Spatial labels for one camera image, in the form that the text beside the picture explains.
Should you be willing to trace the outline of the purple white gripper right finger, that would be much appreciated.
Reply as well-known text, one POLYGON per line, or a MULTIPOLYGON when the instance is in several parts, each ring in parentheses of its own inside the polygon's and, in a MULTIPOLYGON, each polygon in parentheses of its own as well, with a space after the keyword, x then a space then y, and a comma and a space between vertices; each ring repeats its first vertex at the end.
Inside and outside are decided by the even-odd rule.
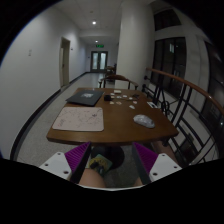
POLYGON ((132 154, 143 185, 181 170, 166 153, 156 154, 137 142, 132 143, 132 154))

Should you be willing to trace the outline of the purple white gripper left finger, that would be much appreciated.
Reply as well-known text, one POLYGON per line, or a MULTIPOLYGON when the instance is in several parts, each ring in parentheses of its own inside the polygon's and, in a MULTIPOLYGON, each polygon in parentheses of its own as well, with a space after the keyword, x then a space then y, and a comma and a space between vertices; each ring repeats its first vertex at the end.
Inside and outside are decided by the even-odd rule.
POLYGON ((40 168, 78 184, 91 154, 91 143, 81 144, 72 150, 62 153, 56 152, 40 168))

